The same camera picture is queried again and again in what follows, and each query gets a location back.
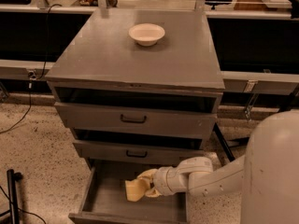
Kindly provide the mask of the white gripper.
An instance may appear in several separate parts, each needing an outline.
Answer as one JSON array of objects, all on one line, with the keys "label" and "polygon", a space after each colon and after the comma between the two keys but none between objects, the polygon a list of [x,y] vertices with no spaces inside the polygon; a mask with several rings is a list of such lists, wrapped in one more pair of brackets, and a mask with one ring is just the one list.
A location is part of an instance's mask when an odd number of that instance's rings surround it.
[{"label": "white gripper", "polygon": [[161,195],[169,196],[172,194],[172,190],[167,184],[167,174],[170,170],[169,167],[162,167],[160,169],[149,169],[141,173],[138,179],[148,179],[153,180],[154,188],[148,189],[145,192],[145,196],[149,198],[157,198]]}]

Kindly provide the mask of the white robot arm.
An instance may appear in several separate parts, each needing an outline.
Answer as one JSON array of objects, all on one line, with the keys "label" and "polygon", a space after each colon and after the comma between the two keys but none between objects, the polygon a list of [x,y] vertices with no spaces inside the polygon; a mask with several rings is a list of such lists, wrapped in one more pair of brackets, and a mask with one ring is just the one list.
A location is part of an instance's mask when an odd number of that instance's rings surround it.
[{"label": "white robot arm", "polygon": [[276,113],[251,133],[246,153],[218,170],[207,158],[151,169],[137,177],[141,196],[188,192],[210,197],[240,190],[242,224],[298,224],[299,113]]}]

